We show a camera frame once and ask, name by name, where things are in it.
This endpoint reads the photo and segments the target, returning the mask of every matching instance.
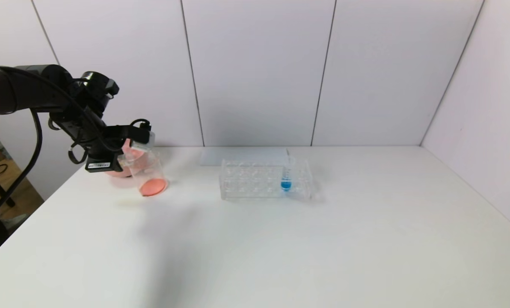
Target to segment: clear plastic cup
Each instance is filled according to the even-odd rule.
[[[124,156],[126,165],[137,183],[141,195],[157,195],[167,188],[167,180],[163,177],[163,168],[158,153],[149,151],[140,157]]]

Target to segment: wooden floor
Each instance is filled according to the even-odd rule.
[[[0,164],[8,165],[6,172],[0,174],[0,185],[7,190],[21,174],[21,170],[13,160],[1,160]],[[15,201],[16,205],[10,208],[4,203],[0,207],[0,219],[11,219],[22,214],[30,215],[44,202],[27,179],[24,179],[15,189],[11,198]]]

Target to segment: blue liquid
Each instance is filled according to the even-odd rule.
[[[284,175],[282,175],[281,187],[283,191],[290,191],[291,189],[290,171],[287,168],[284,168]]]

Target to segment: white table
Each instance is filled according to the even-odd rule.
[[[318,195],[231,202],[202,148],[169,188],[79,170],[0,248],[0,307],[510,307],[510,223],[423,148],[288,148]]]

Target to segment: label sticker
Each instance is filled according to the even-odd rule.
[[[95,168],[108,168],[110,167],[110,163],[91,163],[87,165],[88,169],[95,169]]]

